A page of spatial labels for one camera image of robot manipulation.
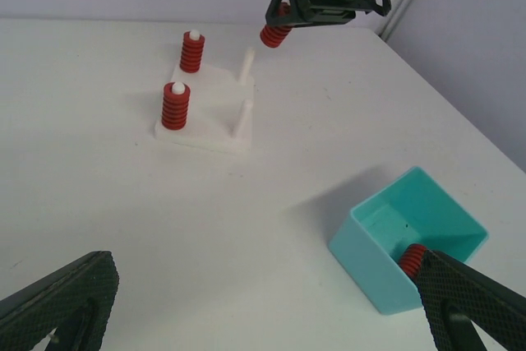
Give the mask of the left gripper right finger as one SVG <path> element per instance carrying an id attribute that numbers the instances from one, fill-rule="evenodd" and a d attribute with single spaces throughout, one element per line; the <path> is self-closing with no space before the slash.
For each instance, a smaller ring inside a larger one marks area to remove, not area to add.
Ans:
<path id="1" fill-rule="evenodd" d="M 525 349 L 525 297 L 455 260 L 427 250 L 415 284 L 438 350 L 484 350 L 480 327 L 506 350 Z"/>

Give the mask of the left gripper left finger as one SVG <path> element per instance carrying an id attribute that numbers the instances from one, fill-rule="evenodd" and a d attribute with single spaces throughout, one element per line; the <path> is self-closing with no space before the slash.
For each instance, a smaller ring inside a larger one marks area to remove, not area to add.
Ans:
<path id="1" fill-rule="evenodd" d="M 94 251 L 1 301 L 1 349 L 99 350 L 117 295 L 110 251 Z"/>

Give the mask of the teal plastic bin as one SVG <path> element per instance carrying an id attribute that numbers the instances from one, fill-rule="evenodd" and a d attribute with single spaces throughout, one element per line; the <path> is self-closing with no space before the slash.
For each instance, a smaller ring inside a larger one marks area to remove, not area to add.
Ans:
<path id="1" fill-rule="evenodd" d="M 410 245 L 467 263 L 488 237 L 437 181 L 413 167 L 354 206 L 328 248 L 374 308 L 393 315 L 422 305 L 414 282 L 399 267 Z"/>

